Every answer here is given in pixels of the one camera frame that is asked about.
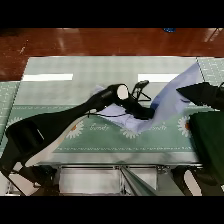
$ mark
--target daisy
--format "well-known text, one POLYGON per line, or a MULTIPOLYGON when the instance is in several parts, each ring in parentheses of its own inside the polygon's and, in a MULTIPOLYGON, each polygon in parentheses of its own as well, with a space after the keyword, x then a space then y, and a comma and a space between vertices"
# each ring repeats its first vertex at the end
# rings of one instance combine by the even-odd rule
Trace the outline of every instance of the daisy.
POLYGON ((8 128, 10 125, 12 125, 12 124, 14 124, 14 123, 16 123, 16 122, 18 122, 18 121, 21 121, 21 120, 22 120, 21 117, 14 117, 13 119, 11 119, 11 120, 8 122, 8 124, 6 125, 6 128, 8 128))
POLYGON ((139 134, 137 134, 137 133, 135 133, 135 132, 133 132, 133 131, 131 131, 131 130, 129 130, 129 129, 126 129, 126 128, 122 128, 122 129, 120 130, 120 132, 122 132, 122 134, 123 134, 126 138, 130 138, 130 139, 139 136, 139 134))
POLYGON ((182 132, 185 137, 190 137, 189 117, 182 117, 178 120, 178 130, 182 132))
POLYGON ((66 138, 75 138, 76 136, 79 136, 82 134, 82 130, 83 130, 83 121, 80 121, 77 125, 75 125, 71 131, 68 133, 68 135, 66 136, 66 138))

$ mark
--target robotic arm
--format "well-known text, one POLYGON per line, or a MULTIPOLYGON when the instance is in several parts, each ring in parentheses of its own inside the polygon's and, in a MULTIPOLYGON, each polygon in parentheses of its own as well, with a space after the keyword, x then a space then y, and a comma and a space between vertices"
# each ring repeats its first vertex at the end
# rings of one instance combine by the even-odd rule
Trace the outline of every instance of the robotic arm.
POLYGON ((137 119, 153 118, 155 111, 138 103, 142 89, 148 83, 137 83, 132 94, 124 84, 111 85, 77 107, 38 114, 12 124, 5 132, 8 142, 0 158, 0 171, 22 195, 32 195, 41 187, 55 192, 53 180, 57 170, 35 164, 52 153, 69 131, 88 114, 99 112, 113 103, 124 107, 127 114, 137 119))

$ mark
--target reddish brown floor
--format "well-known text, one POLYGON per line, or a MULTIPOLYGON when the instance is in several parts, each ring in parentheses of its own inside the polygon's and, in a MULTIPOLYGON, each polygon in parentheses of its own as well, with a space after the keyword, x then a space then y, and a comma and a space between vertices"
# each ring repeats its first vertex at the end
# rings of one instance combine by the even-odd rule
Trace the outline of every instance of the reddish brown floor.
POLYGON ((20 28, 0 30, 0 80, 20 80, 27 59, 59 55, 224 57, 222 28, 20 28))

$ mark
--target dark green cloth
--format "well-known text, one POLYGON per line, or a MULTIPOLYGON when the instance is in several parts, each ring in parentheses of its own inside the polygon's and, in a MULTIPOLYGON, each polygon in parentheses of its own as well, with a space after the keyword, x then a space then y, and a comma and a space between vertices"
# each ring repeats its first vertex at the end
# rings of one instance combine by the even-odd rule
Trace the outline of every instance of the dark green cloth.
POLYGON ((195 113, 189 125, 200 162, 224 184, 224 112, 195 113))

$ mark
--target table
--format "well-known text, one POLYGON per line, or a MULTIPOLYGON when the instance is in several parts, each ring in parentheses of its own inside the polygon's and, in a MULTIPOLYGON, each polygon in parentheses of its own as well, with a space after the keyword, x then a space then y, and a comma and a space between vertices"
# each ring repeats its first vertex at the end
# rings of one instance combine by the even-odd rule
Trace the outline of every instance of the table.
MULTIPOLYGON (((180 74, 196 61, 202 72, 198 82, 211 78, 214 80, 214 77, 217 77, 216 71, 220 71, 220 66, 223 66, 223 59, 196 57, 31 57, 7 125, 38 113, 65 110, 81 104, 89 98, 96 85, 106 87, 114 83, 125 83, 131 91, 139 81, 139 74, 180 74), (214 77, 211 73, 208 74, 209 69, 213 71, 214 77), (40 74, 42 80, 46 77, 43 74, 48 74, 48 79, 63 77, 67 80, 26 81, 38 79, 40 74)), ((222 74, 219 76, 215 84, 222 81, 222 74)), ((150 83, 145 93, 154 98, 165 85, 166 82, 150 83)), ((191 138, 182 135, 177 125, 189 114, 207 110, 210 109, 190 104, 182 114, 152 127, 139 136, 125 134, 125 130, 103 118, 90 117, 77 125, 52 157, 46 158, 43 164, 198 163, 191 138)), ((4 150, 6 142, 7 139, 3 136, 1 151, 4 150)))

